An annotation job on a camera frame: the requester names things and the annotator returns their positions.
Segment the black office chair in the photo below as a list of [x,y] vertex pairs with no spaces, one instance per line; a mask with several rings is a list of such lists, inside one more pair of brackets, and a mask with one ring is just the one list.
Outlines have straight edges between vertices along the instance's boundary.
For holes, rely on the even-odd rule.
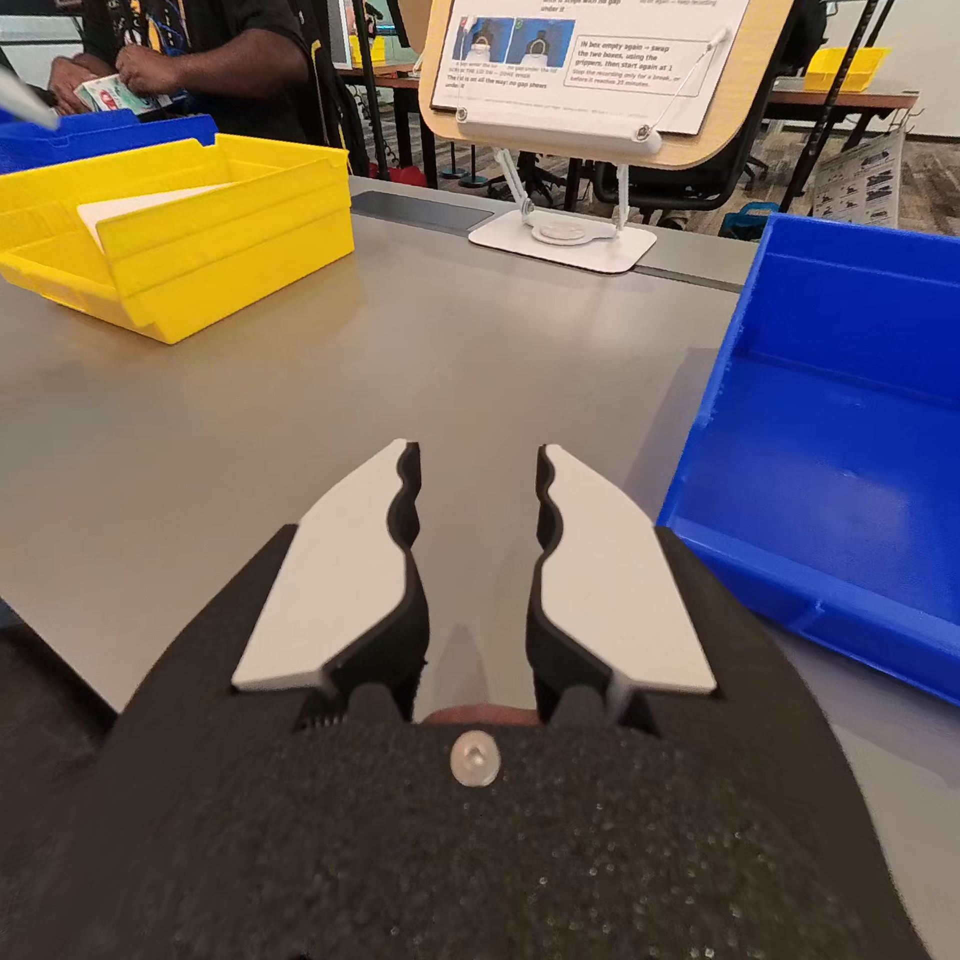
[[770,166],[752,154],[718,155],[682,171],[631,166],[628,200],[632,209],[706,212],[719,210],[733,197],[743,178],[752,188],[766,181]]

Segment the printed instruction sheet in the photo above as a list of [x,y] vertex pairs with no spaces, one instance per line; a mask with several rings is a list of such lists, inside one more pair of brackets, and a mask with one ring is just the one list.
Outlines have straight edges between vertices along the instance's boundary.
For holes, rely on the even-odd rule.
[[746,1],[459,1],[431,106],[461,126],[698,134]]

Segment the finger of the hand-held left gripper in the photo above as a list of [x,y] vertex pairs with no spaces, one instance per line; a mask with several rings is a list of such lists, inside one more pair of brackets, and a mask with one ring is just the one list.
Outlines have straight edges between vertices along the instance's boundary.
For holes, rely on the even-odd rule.
[[19,121],[56,130],[60,115],[8,67],[1,67],[1,109]]

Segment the instruction sheet on wooden stand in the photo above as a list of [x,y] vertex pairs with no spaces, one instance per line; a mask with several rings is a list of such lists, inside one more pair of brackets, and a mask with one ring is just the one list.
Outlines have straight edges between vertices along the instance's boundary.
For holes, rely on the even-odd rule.
[[[698,133],[641,131],[639,141],[560,136],[531,129],[461,126],[431,105],[454,2],[433,2],[418,85],[421,116],[441,138],[487,146],[507,180],[512,208],[474,228],[469,242],[485,249],[617,276],[632,270],[656,244],[650,230],[629,225],[629,169],[683,171],[724,149],[747,120],[786,29],[792,2],[748,2],[713,98]],[[610,163],[616,176],[616,216],[606,221],[536,209],[522,184],[516,152]]]

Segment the printed packet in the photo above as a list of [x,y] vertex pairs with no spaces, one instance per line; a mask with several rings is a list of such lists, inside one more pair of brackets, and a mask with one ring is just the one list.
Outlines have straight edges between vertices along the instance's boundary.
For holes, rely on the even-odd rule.
[[174,105],[174,99],[167,94],[140,96],[134,93],[116,74],[85,81],[74,93],[93,113],[129,111],[140,117],[169,110]]

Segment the blue bag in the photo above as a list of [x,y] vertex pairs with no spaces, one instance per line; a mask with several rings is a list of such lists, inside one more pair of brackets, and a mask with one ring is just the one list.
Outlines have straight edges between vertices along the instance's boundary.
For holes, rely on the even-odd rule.
[[726,213],[718,229],[718,236],[743,242],[758,242],[762,238],[768,218],[779,212],[774,201],[750,201],[739,210]]

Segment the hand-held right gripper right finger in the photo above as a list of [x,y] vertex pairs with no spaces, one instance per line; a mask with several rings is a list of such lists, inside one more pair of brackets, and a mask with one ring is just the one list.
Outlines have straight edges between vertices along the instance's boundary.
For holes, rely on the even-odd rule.
[[714,670],[647,513],[558,443],[537,450],[535,494],[525,649],[541,710],[579,687],[613,721],[637,695],[713,695]]

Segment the yellow plastic bin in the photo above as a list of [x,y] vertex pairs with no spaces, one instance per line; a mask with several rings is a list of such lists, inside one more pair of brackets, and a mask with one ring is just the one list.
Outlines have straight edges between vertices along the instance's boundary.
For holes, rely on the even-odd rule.
[[[345,149],[217,134],[2,175],[2,277],[174,345],[354,251]],[[233,182],[99,224],[78,205]]]

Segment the wooden background table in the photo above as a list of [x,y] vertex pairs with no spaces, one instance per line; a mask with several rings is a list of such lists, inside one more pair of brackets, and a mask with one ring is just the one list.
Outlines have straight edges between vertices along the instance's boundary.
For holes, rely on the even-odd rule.
[[[846,138],[842,152],[859,146],[874,119],[886,119],[900,111],[912,111],[919,101],[918,89],[904,87],[901,83],[873,82],[863,91],[841,91],[833,102],[826,121],[826,131],[831,134],[839,124],[850,116],[857,121]],[[789,123],[814,123],[823,112],[828,91],[806,89],[800,77],[779,77],[774,82],[764,110],[764,119]]]
[[338,68],[357,131],[350,145],[359,148],[355,172],[379,176],[378,160],[393,180],[415,186],[436,186],[436,144],[419,107],[419,79],[412,64],[373,67],[374,95],[360,68]]

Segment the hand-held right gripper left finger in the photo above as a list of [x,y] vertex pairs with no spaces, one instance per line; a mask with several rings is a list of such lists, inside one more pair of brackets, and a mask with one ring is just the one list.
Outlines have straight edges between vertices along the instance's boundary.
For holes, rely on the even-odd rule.
[[418,442],[397,438],[331,486],[295,531],[231,677],[238,693],[306,690],[340,714],[366,686],[412,720],[429,610],[413,546]]

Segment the black stanchion pole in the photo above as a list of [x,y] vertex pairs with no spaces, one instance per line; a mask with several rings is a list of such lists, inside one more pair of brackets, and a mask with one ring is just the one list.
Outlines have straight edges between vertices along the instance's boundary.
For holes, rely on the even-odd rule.
[[376,84],[376,75],[371,54],[369,39],[369,30],[366,18],[366,6],[364,1],[352,1],[356,37],[358,42],[359,55],[361,58],[363,76],[366,87],[366,102],[369,117],[369,125],[374,140],[374,150],[376,154],[378,179],[390,182],[390,167],[388,163],[386,141],[383,135],[381,117],[378,105],[378,88]]

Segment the blue ribbed plastic bin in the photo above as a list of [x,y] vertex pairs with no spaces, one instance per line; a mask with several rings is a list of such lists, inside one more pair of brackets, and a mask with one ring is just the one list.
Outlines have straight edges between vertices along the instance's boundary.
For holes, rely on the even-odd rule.
[[218,128],[208,114],[142,122],[128,109],[59,118],[55,129],[17,121],[2,113],[1,174],[13,174],[67,162],[93,159],[195,139],[215,142]]

